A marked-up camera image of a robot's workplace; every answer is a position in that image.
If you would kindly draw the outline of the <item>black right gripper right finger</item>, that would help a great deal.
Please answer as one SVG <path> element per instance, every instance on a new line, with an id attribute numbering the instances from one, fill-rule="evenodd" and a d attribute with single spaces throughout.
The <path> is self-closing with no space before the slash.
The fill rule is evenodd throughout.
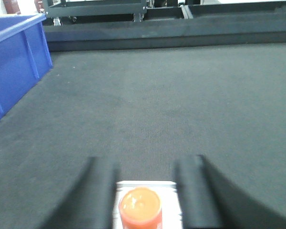
<path id="1" fill-rule="evenodd" d="M 204 155 L 175 161 L 185 229 L 286 229 L 286 217 L 245 193 Z"/>

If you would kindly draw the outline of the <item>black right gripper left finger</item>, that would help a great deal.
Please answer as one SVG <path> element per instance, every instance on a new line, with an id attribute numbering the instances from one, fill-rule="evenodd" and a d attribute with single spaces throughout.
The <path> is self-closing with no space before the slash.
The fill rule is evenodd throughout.
<path id="1" fill-rule="evenodd" d="M 90 157 L 80 179 L 41 229 L 112 229 L 120 167 L 109 157 Z"/>

